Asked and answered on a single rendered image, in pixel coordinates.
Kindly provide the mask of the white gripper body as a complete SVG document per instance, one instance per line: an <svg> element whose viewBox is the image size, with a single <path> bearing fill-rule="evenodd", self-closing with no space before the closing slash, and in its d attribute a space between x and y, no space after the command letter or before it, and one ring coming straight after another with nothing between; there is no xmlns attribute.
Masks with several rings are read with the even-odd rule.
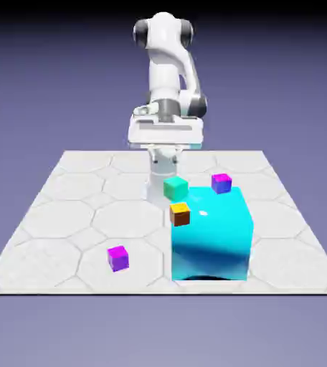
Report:
<svg viewBox="0 0 327 367"><path fill-rule="evenodd" d="M128 143L134 148L149 146L183 146L200 148L202 146L203 120L200 118L181 118L174 115L174 121L163 123L157 115L132 115L128 129Z"/></svg>

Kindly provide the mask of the small green cube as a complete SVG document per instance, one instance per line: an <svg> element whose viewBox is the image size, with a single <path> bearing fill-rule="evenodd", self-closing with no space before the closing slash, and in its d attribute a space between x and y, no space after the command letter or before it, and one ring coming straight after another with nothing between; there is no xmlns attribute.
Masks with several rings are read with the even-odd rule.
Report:
<svg viewBox="0 0 327 367"><path fill-rule="evenodd" d="M163 194L170 201L180 201L188 192L188 181L179 176L173 176L163 181Z"/></svg>

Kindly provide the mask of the small blue-violet cube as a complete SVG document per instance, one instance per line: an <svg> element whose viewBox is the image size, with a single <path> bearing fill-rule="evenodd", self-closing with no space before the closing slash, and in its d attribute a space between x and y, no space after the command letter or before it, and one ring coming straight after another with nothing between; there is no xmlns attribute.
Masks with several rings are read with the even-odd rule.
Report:
<svg viewBox="0 0 327 367"><path fill-rule="evenodd" d="M232 178L226 173L212 174L211 186L216 194L228 193L232 189Z"/></svg>

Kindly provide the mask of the small orange cube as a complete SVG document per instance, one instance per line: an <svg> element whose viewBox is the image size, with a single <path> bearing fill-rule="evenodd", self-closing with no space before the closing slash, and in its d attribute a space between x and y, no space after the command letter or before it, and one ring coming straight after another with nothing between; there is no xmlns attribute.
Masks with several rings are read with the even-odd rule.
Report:
<svg viewBox="0 0 327 367"><path fill-rule="evenodd" d="M191 210L186 202L170 205L170 220L174 227L190 224Z"/></svg>

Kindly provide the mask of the small purple cube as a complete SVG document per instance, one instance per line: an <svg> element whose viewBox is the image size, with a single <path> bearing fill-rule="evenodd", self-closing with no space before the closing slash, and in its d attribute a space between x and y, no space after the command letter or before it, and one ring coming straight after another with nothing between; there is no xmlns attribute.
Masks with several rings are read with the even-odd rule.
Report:
<svg viewBox="0 0 327 367"><path fill-rule="evenodd" d="M128 252L123 245L107 249L108 263L113 272L129 268Z"/></svg>

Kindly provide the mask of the large cyan box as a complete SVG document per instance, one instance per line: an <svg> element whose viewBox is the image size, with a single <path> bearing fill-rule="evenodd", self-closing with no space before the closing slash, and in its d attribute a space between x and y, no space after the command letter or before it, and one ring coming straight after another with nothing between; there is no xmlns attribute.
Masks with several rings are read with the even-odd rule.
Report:
<svg viewBox="0 0 327 367"><path fill-rule="evenodd" d="M246 280L254 224L242 191L191 187L190 223L171 227L171 279Z"/></svg>

